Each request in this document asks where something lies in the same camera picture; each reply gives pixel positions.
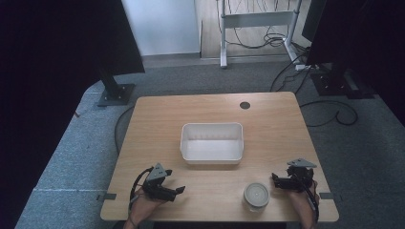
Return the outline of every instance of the human hand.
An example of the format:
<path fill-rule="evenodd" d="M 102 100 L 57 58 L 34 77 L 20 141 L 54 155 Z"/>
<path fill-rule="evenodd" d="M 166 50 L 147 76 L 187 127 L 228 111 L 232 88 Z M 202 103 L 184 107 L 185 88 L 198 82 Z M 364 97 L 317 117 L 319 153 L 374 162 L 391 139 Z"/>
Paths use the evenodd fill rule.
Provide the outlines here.
<path fill-rule="evenodd" d="M 309 190 L 315 196 L 316 203 L 319 204 L 319 196 L 316 194 L 316 186 L 318 182 L 313 181 Z M 297 193 L 293 190 L 285 190 L 288 198 L 291 200 L 295 212 L 298 214 L 303 229 L 315 228 L 315 213 L 313 212 L 307 192 Z"/>
<path fill-rule="evenodd" d="M 136 196 L 139 196 L 137 200 L 132 204 L 131 214 L 124 224 L 124 229 L 135 229 L 137 226 L 149 218 L 152 213 L 161 206 L 166 201 L 160 199 L 150 199 L 147 197 L 142 190 L 139 188 L 135 192 Z"/>

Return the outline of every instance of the monitor stand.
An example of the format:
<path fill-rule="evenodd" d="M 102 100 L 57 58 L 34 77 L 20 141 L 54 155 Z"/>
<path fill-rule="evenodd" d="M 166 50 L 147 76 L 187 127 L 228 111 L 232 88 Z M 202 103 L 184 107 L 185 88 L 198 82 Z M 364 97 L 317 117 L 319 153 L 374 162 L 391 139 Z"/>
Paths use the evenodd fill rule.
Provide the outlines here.
<path fill-rule="evenodd" d="M 375 94 L 375 91 L 350 69 L 332 65 L 328 73 L 314 73 L 310 77 L 321 96 L 345 95 L 347 98 L 361 99 L 373 98 Z"/>
<path fill-rule="evenodd" d="M 105 90 L 98 100 L 98 107 L 125 106 L 128 104 L 135 84 L 117 84 L 112 75 L 107 74 L 103 69 L 99 69 L 100 78 L 105 86 Z"/>

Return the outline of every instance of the small cup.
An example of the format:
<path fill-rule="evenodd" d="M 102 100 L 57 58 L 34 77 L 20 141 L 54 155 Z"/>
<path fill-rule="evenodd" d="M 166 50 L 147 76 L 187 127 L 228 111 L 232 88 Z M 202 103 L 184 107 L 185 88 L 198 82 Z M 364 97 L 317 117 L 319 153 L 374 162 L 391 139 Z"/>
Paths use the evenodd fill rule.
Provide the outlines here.
<path fill-rule="evenodd" d="M 262 212 L 270 199 L 267 187 L 258 182 L 247 185 L 244 196 L 251 212 Z"/>

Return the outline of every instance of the electrical cable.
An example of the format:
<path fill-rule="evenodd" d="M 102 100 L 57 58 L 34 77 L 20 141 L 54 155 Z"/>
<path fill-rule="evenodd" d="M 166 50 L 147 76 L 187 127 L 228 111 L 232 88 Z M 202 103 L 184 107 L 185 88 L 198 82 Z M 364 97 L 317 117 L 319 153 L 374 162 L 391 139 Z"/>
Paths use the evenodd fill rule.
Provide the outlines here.
<path fill-rule="evenodd" d="M 117 129 L 118 129 L 118 124 L 119 124 L 119 122 L 120 122 L 120 120 L 123 118 L 123 116 L 125 115 L 125 114 L 127 114 L 129 111 L 131 111 L 132 109 L 134 109 L 135 108 L 135 106 L 131 106 L 130 108 L 128 108 L 125 112 L 123 112 L 120 116 L 119 116 L 119 118 L 118 118 L 118 120 L 117 120 L 117 122 L 116 122 L 116 127 L 114 128 L 114 142 L 116 143 L 116 150 L 117 150 L 117 154 L 119 155 L 119 152 L 120 152 L 120 149 L 118 148 L 118 142 L 117 142 Z"/>
<path fill-rule="evenodd" d="M 304 190 L 306 191 L 308 197 L 309 197 L 309 201 L 310 201 L 310 208 L 315 212 L 315 222 L 318 222 L 319 219 L 319 207 L 318 207 L 318 203 L 316 202 L 315 199 L 315 195 L 310 191 L 310 189 L 307 187 L 307 185 L 304 184 L 304 182 L 298 178 L 298 176 L 296 176 L 295 174 L 292 175 L 293 177 L 295 177 L 298 182 L 300 182 L 301 186 L 304 188 Z"/>
<path fill-rule="evenodd" d="M 277 11 L 278 0 L 274 0 L 274 11 Z"/>
<path fill-rule="evenodd" d="M 263 5 L 263 9 L 264 9 L 265 11 L 267 11 L 268 7 L 267 7 L 267 3 L 266 3 L 265 0 L 262 0 L 262 5 Z"/>
<path fill-rule="evenodd" d="M 238 11 L 238 8 L 239 8 L 239 6 L 241 5 L 241 3 L 242 3 L 242 0 L 239 1 L 238 6 L 236 7 L 235 13 Z"/>
<path fill-rule="evenodd" d="M 307 73 L 306 73 L 306 74 L 305 74 L 305 76 L 304 76 L 303 81 L 301 81 L 300 86 L 298 87 L 297 91 L 295 91 L 295 93 L 294 93 L 294 94 L 298 94 L 298 92 L 300 92 L 301 88 L 302 88 L 302 87 L 303 87 L 303 85 L 304 85 L 304 82 L 307 80 L 307 77 L 308 77 L 309 72 L 310 72 L 310 70 L 311 70 L 311 69 L 312 69 L 312 67 L 310 67 L 310 68 L 308 69 Z"/>
<path fill-rule="evenodd" d="M 129 194 L 129 206 L 128 208 L 131 210 L 132 208 L 132 204 L 135 202 L 135 200 L 137 200 L 138 196 L 135 196 L 135 189 L 138 186 L 138 183 L 140 181 L 140 179 L 143 177 L 144 174 L 146 173 L 151 173 L 153 171 L 154 167 L 151 167 L 149 169 L 145 169 L 142 173 L 140 173 L 140 175 L 137 177 L 137 179 L 135 179 L 134 184 L 132 185 L 131 188 L 131 192 Z"/>
<path fill-rule="evenodd" d="M 263 8 L 260 7 L 259 0 L 256 0 L 256 3 L 257 3 L 257 6 L 259 7 L 260 11 L 265 12 L 265 6 L 263 6 Z"/>
<path fill-rule="evenodd" d="M 293 41 L 291 41 L 291 44 L 294 46 L 294 48 L 299 52 L 299 53 L 308 53 L 309 52 L 309 49 L 310 49 L 310 47 L 303 47 L 303 46 L 300 46 L 300 45 L 298 45 L 297 43 L 295 43 L 295 42 L 293 42 Z"/>
<path fill-rule="evenodd" d="M 272 82 L 271 85 L 270 85 L 270 90 L 269 90 L 270 92 L 273 90 L 274 83 L 277 81 L 277 79 L 280 77 L 280 75 L 281 75 L 291 64 L 293 64 L 295 60 L 297 60 L 297 59 L 300 58 L 301 56 L 302 56 L 302 54 L 298 55 L 295 59 L 293 59 L 291 62 L 289 62 L 289 64 L 288 64 L 285 68 L 283 68 L 283 69 L 276 75 L 276 77 L 274 78 L 273 82 Z"/>
<path fill-rule="evenodd" d="M 218 6 L 218 0 L 217 0 L 217 21 L 218 21 L 218 28 L 219 28 L 219 30 L 220 30 L 220 33 L 223 33 L 223 31 L 222 31 L 222 29 L 221 29 L 221 23 L 220 23 L 220 9 L 219 9 L 219 6 Z M 232 14 L 232 9 L 230 8 L 230 2 L 229 2 L 229 0 L 227 1 L 227 5 L 228 5 L 228 9 L 229 9 L 229 13 L 231 13 Z M 236 35 L 236 38 L 238 39 L 238 42 L 239 43 L 235 43 L 235 42 L 229 42 L 229 41 L 227 41 L 227 40 L 225 40 L 225 42 L 227 43 L 227 44 L 229 44 L 229 45 L 238 45 L 238 46 L 242 46 L 242 47 L 244 47 L 244 48 L 247 48 L 247 49 L 260 49 L 260 48 L 262 48 L 262 47 L 264 47 L 264 46 L 267 46 L 267 45 L 270 45 L 271 47 L 279 47 L 279 46 L 282 46 L 283 45 L 283 43 L 284 43 L 284 40 L 285 40 L 285 38 L 286 38 L 286 36 L 284 35 L 284 34 L 281 34 L 281 33 L 278 33 L 278 32 L 269 32 L 269 30 L 271 29 L 271 27 L 268 27 L 268 29 L 267 29 L 267 31 L 266 31 L 266 34 L 265 34 L 265 36 L 264 36 L 264 40 L 265 40 L 265 43 L 264 44 L 262 44 L 262 45 L 259 45 L 259 46 L 248 46 L 248 45 L 245 45 L 242 41 L 241 41 L 241 39 L 239 38 L 239 35 L 238 35 L 238 33 L 236 32 L 236 28 L 234 28 L 233 30 L 235 31 L 235 35 Z"/>
<path fill-rule="evenodd" d="M 295 81 L 295 77 L 300 75 L 303 71 L 304 70 L 301 70 L 301 71 L 298 71 L 297 73 L 295 73 L 294 75 L 286 76 L 283 80 L 283 85 L 279 89 L 277 89 L 276 92 L 280 92 L 280 90 L 282 90 L 284 88 L 284 86 L 286 86 L 287 83 Z"/>
<path fill-rule="evenodd" d="M 358 113 L 357 113 L 357 111 L 356 111 L 352 106 L 350 106 L 349 104 L 343 103 L 343 102 L 335 101 L 335 100 L 319 100 L 319 101 L 313 101 L 313 102 L 309 102 L 309 103 L 300 105 L 300 108 L 304 108 L 304 107 L 307 107 L 307 106 L 312 105 L 312 104 L 320 104 L 320 103 L 328 103 L 328 104 L 338 105 L 338 106 L 341 106 L 341 107 L 346 108 L 347 110 L 351 111 L 351 112 L 354 114 L 354 119 L 353 119 L 353 121 L 351 121 L 351 122 L 343 122 L 343 121 L 339 118 L 340 112 L 338 111 L 338 112 L 336 112 L 336 114 L 333 116 L 333 118 L 331 118 L 331 119 L 328 120 L 327 122 L 324 122 L 324 123 L 321 123 L 321 124 L 317 124 L 317 125 L 307 125 L 307 127 L 320 127 L 320 126 L 324 126 L 324 125 L 329 124 L 329 123 L 332 122 L 333 120 L 336 120 L 337 123 L 339 123 L 339 124 L 341 124 L 341 125 L 344 125 L 344 126 L 351 126 L 351 125 L 353 125 L 354 123 L 356 123 L 357 120 L 358 120 Z"/>

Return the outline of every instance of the white bin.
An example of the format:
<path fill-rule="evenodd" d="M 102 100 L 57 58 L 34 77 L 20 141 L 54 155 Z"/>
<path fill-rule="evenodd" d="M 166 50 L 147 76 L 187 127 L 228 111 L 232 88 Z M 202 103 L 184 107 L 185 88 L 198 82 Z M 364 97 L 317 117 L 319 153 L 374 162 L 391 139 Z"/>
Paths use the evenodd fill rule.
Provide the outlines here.
<path fill-rule="evenodd" d="M 182 127 L 181 154 L 188 164 L 238 164 L 244 153 L 240 123 L 188 123 Z"/>

